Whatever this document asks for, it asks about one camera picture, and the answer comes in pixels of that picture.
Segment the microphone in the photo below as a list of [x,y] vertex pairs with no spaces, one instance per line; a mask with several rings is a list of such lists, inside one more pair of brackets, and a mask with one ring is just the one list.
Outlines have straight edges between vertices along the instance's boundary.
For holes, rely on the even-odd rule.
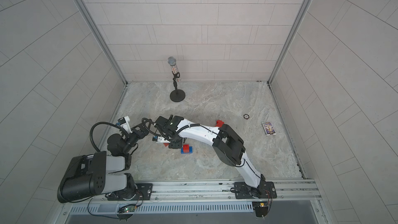
[[178,72],[177,60],[171,56],[167,59],[167,62],[172,67],[172,73],[173,73],[174,78],[176,78],[176,80],[179,82],[180,81],[180,72]]

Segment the wire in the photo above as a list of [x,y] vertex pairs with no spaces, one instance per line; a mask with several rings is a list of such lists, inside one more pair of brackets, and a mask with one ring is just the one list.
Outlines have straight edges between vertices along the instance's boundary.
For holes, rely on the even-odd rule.
[[119,130],[122,131],[122,133],[126,136],[126,138],[129,136],[129,134],[127,133],[127,131],[126,131],[125,129],[123,129],[122,127],[120,127],[120,126],[118,126],[118,125],[116,125],[116,124],[112,124],[112,123],[109,123],[109,122],[98,122],[98,123],[95,123],[95,124],[91,127],[91,129],[90,129],[90,142],[91,142],[91,145],[94,147],[94,149],[95,149],[97,152],[100,152],[101,150],[98,149],[98,147],[97,147],[96,144],[94,143],[93,131],[94,131],[94,128],[95,128],[97,125],[99,125],[99,124],[107,124],[108,126],[116,127],[117,129],[119,129]]
[[96,214],[92,214],[92,213],[90,212],[89,208],[88,208],[88,206],[90,205],[91,200],[90,200],[90,201],[88,202],[88,204],[87,204],[87,211],[88,211],[88,213],[89,213],[90,215],[92,215],[92,216],[98,216],[98,217],[106,217],[106,218],[109,218],[109,219],[117,219],[117,220],[120,220],[119,218],[115,218],[115,217],[109,217],[109,216],[105,216],[105,215],[96,215]]

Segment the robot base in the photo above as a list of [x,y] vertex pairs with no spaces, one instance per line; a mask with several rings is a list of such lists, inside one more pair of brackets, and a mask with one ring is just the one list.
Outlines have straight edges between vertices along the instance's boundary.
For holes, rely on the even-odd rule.
[[170,93],[170,99],[174,102],[183,101],[185,99],[185,92],[182,91],[181,89],[177,89],[177,90],[178,90],[178,94],[175,90]]
[[261,180],[257,189],[247,186],[244,182],[234,183],[234,188],[236,199],[267,199],[277,197],[274,183],[266,182],[264,180]]

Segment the microphone grille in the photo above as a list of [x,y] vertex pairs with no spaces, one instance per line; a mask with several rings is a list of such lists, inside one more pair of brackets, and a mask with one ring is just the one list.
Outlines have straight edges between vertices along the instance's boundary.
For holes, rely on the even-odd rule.
[[169,63],[170,66],[175,66],[177,63],[177,60],[171,56],[167,59],[167,62]]

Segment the marble floor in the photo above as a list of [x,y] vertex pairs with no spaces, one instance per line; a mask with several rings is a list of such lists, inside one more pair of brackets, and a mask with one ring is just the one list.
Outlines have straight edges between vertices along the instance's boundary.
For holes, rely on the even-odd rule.
[[[301,177],[266,82],[179,82],[178,88],[186,93],[182,102],[170,100],[171,82],[129,84],[115,122],[129,116],[132,127],[143,117],[155,121],[159,115],[169,118],[173,114],[215,126],[220,119],[244,140],[248,157],[266,178]],[[271,121],[277,135],[266,136],[263,121]],[[186,140],[193,147],[192,154],[155,143],[151,135],[138,144],[128,170],[134,180],[241,178],[234,167],[218,159],[211,146],[196,140]]]

